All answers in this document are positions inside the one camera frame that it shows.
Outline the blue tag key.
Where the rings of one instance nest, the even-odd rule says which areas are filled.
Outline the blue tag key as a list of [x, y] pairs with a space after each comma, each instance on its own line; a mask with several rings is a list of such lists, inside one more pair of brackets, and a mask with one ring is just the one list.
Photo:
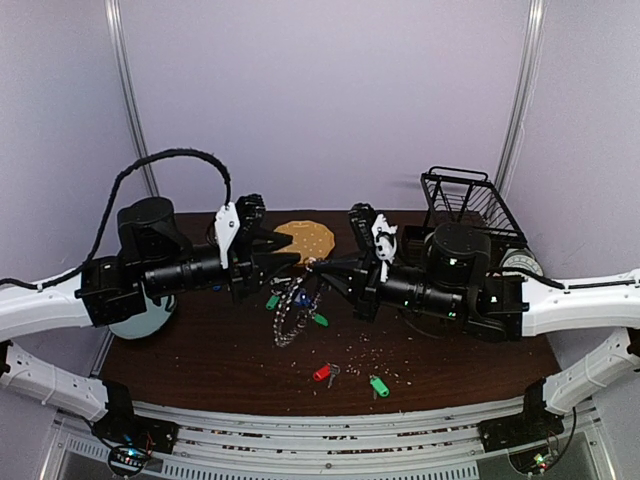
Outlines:
[[294, 298], [294, 305], [297, 307], [308, 308], [310, 304], [311, 299], [307, 291], [305, 289], [300, 289]]

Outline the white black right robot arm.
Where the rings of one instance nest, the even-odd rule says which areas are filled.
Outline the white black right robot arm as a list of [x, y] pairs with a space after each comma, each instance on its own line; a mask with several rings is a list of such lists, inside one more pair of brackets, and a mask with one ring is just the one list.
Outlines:
[[598, 347], [527, 388], [513, 419], [519, 440], [535, 440], [578, 403], [639, 367], [639, 272], [552, 280], [518, 267], [490, 265], [491, 240], [458, 223], [435, 228], [420, 266], [393, 262], [395, 227], [370, 205], [349, 212], [359, 252], [318, 260], [311, 271], [336, 289], [356, 317], [371, 321], [380, 306], [457, 323], [489, 342], [611, 328]]

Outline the key with green tag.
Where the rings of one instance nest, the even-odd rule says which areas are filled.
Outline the key with green tag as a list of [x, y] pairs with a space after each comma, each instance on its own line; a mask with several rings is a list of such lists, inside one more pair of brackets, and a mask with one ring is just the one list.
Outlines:
[[371, 375], [369, 377], [369, 385], [372, 388], [374, 400], [378, 398], [387, 398], [390, 395], [389, 387], [384, 380], [377, 375]]
[[322, 314], [313, 312], [311, 319], [321, 327], [327, 328], [329, 326], [329, 320]]
[[280, 297], [278, 295], [271, 295], [265, 305], [265, 308], [269, 311], [273, 311], [278, 306], [279, 301], [280, 301]]

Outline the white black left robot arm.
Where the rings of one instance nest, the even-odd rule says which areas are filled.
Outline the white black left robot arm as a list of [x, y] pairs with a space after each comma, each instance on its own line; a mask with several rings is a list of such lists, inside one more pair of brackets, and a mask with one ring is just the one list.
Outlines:
[[301, 257], [291, 236], [261, 223], [257, 194], [223, 206], [214, 240], [195, 245], [178, 228], [172, 202], [140, 200], [117, 214], [120, 250], [78, 271], [34, 285], [9, 281], [1, 291], [1, 385], [105, 426], [123, 444], [144, 433], [128, 389], [77, 376], [27, 353], [15, 338], [66, 327], [102, 327], [132, 318], [167, 318], [176, 295], [225, 285], [234, 301], [257, 292]]

